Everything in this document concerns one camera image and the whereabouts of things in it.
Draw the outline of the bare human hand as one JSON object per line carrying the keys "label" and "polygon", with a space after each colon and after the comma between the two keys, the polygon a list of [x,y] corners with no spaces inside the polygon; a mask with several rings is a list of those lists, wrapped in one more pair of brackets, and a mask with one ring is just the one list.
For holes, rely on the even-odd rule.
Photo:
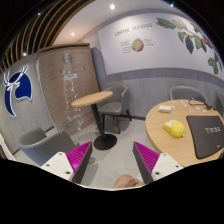
{"label": "bare human hand", "polygon": [[131,188],[143,186],[144,183],[128,174],[121,175],[114,184],[114,188]]}

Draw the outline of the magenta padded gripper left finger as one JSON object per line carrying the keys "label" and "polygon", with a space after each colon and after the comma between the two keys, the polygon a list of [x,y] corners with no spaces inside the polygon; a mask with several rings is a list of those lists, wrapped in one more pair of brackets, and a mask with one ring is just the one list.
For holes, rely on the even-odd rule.
{"label": "magenta padded gripper left finger", "polygon": [[80,184],[92,151],[92,142],[89,141],[67,153],[56,153],[41,168],[65,180]]}

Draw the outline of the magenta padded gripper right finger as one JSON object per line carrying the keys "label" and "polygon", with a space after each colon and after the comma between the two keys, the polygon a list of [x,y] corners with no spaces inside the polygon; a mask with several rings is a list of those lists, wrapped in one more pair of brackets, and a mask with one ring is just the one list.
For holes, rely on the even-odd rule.
{"label": "magenta padded gripper right finger", "polygon": [[183,169],[168,153],[159,154],[138,142],[133,143],[133,154],[145,184]]}

